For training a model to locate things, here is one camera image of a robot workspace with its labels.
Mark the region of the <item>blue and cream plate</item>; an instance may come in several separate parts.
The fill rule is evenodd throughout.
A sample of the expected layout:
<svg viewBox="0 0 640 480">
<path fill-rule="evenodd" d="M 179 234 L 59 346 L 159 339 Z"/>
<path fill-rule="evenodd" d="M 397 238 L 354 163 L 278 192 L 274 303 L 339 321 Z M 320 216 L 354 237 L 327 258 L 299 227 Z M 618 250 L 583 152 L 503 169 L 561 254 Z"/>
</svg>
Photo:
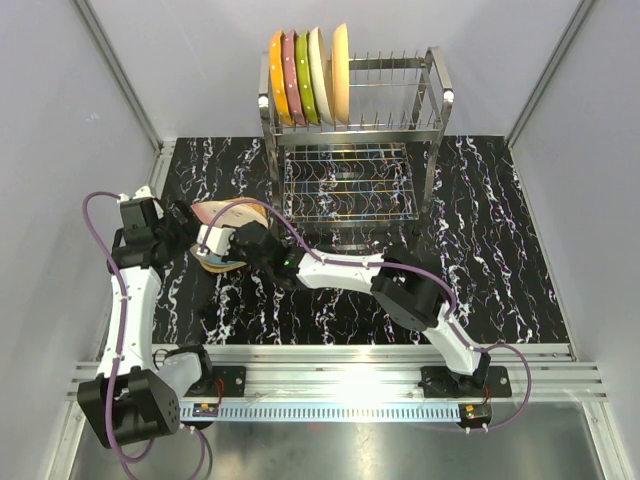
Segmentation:
<svg viewBox="0 0 640 480">
<path fill-rule="evenodd" d="M 246 266 L 242 261 L 224 261 L 221 257 L 209 252 L 205 256 L 199 254 L 200 245 L 193 245 L 190 249 L 191 254 L 201 264 L 201 266 L 211 273 L 224 273 L 231 270 L 239 269 Z"/>
</svg>

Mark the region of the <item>tan plate with bear drawing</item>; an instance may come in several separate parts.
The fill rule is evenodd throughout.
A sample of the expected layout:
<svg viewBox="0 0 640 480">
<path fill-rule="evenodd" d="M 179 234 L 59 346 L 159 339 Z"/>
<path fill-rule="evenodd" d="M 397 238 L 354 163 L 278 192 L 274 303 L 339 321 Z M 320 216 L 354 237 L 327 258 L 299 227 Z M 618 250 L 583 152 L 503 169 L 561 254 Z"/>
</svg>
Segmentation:
<svg viewBox="0 0 640 480">
<path fill-rule="evenodd" d="M 350 56 L 346 23 L 339 25 L 334 31 L 331 60 L 334 117 L 338 122 L 347 124 L 350 110 Z"/>
</svg>

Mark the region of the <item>orange dotted plate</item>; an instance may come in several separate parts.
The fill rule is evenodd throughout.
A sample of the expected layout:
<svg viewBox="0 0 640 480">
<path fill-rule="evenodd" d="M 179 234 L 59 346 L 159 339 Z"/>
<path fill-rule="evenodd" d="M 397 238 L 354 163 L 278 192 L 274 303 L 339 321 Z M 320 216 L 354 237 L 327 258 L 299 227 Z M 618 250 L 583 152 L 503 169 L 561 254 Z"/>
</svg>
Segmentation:
<svg viewBox="0 0 640 480">
<path fill-rule="evenodd" d="M 287 101 L 287 93 L 285 88 L 283 61 L 282 61 L 282 44 L 284 32 L 282 29 L 277 30 L 271 37 L 269 42 L 269 71 L 271 79 L 271 87 L 275 109 L 280 123 L 287 126 L 294 126 L 294 120 L 289 110 Z"/>
</svg>

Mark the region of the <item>pink dotted plate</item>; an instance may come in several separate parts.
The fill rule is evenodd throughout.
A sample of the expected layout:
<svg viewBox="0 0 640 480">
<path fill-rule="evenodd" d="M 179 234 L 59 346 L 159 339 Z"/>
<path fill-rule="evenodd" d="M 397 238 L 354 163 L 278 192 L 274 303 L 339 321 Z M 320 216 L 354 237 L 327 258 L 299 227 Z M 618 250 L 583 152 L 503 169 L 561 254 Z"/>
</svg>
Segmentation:
<svg viewBox="0 0 640 480">
<path fill-rule="evenodd" d="M 298 89 L 296 59 L 296 31 L 290 30 L 284 35 L 282 42 L 282 62 L 284 71 L 285 90 L 292 121 L 295 125 L 306 126 L 307 120 L 302 106 Z"/>
</svg>

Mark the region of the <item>yellow-green dotted plate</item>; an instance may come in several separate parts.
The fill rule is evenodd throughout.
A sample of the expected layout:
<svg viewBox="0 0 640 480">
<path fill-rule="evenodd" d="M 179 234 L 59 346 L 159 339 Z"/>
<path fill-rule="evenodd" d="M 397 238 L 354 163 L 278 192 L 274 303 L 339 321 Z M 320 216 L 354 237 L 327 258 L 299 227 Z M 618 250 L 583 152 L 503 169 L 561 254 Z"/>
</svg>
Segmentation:
<svg viewBox="0 0 640 480">
<path fill-rule="evenodd" d="M 319 125 L 320 115 L 315 104 L 315 97 L 312 86 L 311 70 L 308 54 L 309 31 L 305 30 L 296 37 L 295 59 L 298 81 L 298 90 L 301 99 L 302 109 L 309 124 Z"/>
</svg>

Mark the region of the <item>cream plate with drawing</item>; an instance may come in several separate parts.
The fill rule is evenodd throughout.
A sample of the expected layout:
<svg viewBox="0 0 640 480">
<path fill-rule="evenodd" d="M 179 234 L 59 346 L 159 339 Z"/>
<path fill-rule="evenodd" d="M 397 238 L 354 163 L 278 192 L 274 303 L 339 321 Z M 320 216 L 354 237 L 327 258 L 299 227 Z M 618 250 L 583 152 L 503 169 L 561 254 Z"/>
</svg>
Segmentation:
<svg viewBox="0 0 640 480">
<path fill-rule="evenodd" d="M 319 27 L 313 28 L 309 33 L 308 55 L 317 111 L 323 122 L 333 125 L 332 79 L 324 38 Z"/>
</svg>

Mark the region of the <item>pink and cream plate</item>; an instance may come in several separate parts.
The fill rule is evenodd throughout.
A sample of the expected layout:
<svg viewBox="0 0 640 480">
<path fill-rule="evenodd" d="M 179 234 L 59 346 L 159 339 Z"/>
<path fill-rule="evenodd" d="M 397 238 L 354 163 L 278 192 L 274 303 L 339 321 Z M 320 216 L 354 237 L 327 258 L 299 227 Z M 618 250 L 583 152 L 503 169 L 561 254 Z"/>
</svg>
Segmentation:
<svg viewBox="0 0 640 480">
<path fill-rule="evenodd" d="M 193 204 L 191 209 L 202 224 L 208 225 L 214 218 L 216 218 L 214 226 L 218 228 L 242 227 L 243 225 L 249 224 L 253 221 L 258 222 L 264 227 L 269 226 L 266 210 L 255 203 L 233 206 L 229 210 L 225 211 L 221 216 L 218 216 L 219 211 L 227 204 L 231 203 L 233 203 L 233 200 L 204 201 Z"/>
</svg>

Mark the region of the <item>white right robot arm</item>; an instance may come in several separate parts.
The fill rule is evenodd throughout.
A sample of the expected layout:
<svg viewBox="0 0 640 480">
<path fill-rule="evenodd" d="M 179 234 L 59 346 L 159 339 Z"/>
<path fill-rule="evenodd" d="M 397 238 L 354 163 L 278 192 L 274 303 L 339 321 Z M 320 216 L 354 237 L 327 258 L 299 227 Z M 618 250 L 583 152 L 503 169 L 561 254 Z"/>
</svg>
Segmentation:
<svg viewBox="0 0 640 480">
<path fill-rule="evenodd" d="M 418 332 L 441 354 L 458 396 L 475 397 L 489 384 L 491 357 L 455 318 L 456 297 L 445 282 L 402 248 L 349 256 L 312 249 L 300 238 L 286 245 L 256 221 L 231 234 L 223 256 L 265 273 L 285 290 L 340 289 L 371 296 L 400 327 Z"/>
</svg>

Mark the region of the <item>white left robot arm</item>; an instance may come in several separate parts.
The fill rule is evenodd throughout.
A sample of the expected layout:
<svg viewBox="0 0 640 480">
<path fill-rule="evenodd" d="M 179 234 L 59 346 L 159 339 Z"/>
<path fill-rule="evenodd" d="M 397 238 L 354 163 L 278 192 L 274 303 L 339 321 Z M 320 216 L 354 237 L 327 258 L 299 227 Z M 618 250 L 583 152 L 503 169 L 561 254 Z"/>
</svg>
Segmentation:
<svg viewBox="0 0 640 480">
<path fill-rule="evenodd" d="M 96 242 L 111 275 L 107 342 L 94 379 L 81 383 L 77 401 L 99 441 L 123 446 L 177 432 L 180 401 L 203 397 L 215 373 L 201 345 L 169 351 L 154 365 L 152 331 L 165 267 L 194 244 L 198 219 L 182 202 L 165 207 L 148 187 L 115 195 L 122 225 L 111 245 Z"/>
</svg>

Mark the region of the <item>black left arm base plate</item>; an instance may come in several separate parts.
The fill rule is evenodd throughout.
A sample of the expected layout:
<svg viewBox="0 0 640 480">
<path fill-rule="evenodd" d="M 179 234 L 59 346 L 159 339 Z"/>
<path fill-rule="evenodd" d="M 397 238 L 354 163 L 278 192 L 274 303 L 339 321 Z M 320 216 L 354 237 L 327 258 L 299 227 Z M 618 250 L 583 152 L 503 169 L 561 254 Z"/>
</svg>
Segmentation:
<svg viewBox="0 0 640 480">
<path fill-rule="evenodd" d="M 245 396 L 247 369 L 241 365 L 214 365 L 205 378 L 198 397 L 243 398 Z"/>
</svg>

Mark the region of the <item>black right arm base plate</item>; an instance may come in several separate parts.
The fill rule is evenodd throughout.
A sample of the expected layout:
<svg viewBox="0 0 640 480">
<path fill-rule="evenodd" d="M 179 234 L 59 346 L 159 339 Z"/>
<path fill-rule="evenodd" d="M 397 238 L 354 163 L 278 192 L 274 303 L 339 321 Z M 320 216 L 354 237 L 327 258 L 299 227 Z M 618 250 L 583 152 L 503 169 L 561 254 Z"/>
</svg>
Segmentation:
<svg viewBox="0 0 640 480">
<path fill-rule="evenodd" d="M 512 388 L 503 366 L 490 366 L 484 382 L 479 377 L 458 375 L 446 366 L 423 366 L 418 386 L 427 398 L 510 398 Z"/>
</svg>

